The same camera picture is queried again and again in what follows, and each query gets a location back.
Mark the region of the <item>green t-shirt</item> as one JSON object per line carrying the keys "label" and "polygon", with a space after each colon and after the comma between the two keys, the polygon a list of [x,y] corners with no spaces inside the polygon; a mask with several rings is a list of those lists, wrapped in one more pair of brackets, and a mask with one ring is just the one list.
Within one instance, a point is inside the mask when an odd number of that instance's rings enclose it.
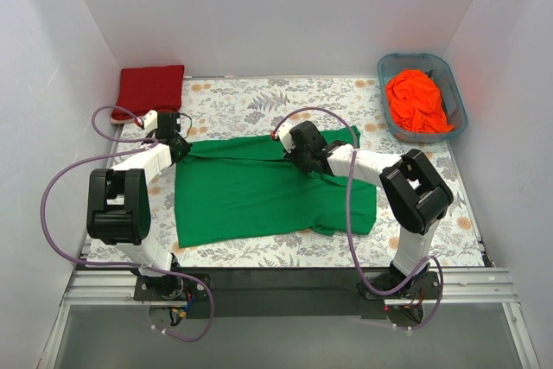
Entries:
{"label": "green t-shirt", "polygon": [[[346,231],[346,178],[304,174],[267,136],[195,142],[176,165],[175,223],[181,247],[310,229]],[[377,218],[377,190],[354,181],[353,233]]]}

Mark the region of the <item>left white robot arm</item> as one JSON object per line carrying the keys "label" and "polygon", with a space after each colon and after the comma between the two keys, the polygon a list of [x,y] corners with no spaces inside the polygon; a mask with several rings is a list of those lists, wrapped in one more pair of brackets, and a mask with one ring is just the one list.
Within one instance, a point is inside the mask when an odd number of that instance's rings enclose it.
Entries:
{"label": "left white robot arm", "polygon": [[116,246],[142,275],[155,277],[154,289],[167,300],[182,293],[184,280],[171,270],[172,254],[149,233],[148,185],[191,150],[181,135],[180,118],[179,112],[154,110],[143,117],[146,137],[139,151],[109,169],[91,172],[86,216],[88,235]]}

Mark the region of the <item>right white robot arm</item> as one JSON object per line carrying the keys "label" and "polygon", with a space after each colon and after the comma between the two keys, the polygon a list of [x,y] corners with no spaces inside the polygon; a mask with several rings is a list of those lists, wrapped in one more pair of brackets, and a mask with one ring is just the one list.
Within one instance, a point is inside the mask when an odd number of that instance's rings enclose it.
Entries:
{"label": "right white robot arm", "polygon": [[[284,158],[303,173],[346,177],[346,233],[361,282],[375,296],[415,295],[423,286],[435,229],[453,202],[453,193],[420,150],[391,155],[362,150],[354,140],[327,142],[311,122],[281,122],[271,139],[284,148]],[[381,278],[391,286],[377,288],[362,271],[353,247],[351,193],[353,182],[362,181],[384,190],[400,226],[397,252],[389,271]]]}

